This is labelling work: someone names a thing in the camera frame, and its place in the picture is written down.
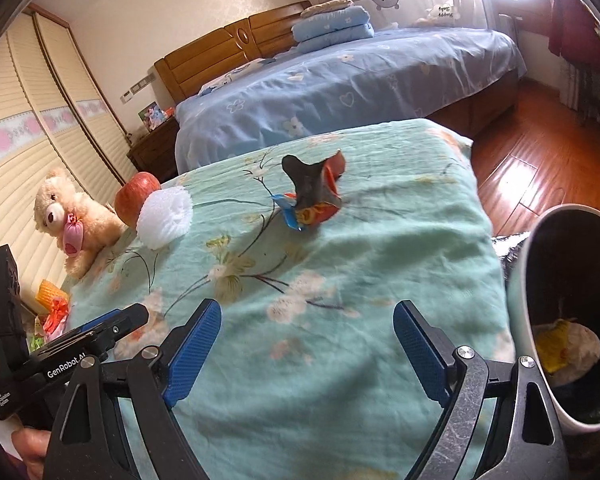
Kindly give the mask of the left hand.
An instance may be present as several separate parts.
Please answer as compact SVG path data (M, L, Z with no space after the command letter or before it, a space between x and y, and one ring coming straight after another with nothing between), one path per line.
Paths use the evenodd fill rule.
M23 427L12 434L12 444L20 455L32 480L42 480L50 432Z

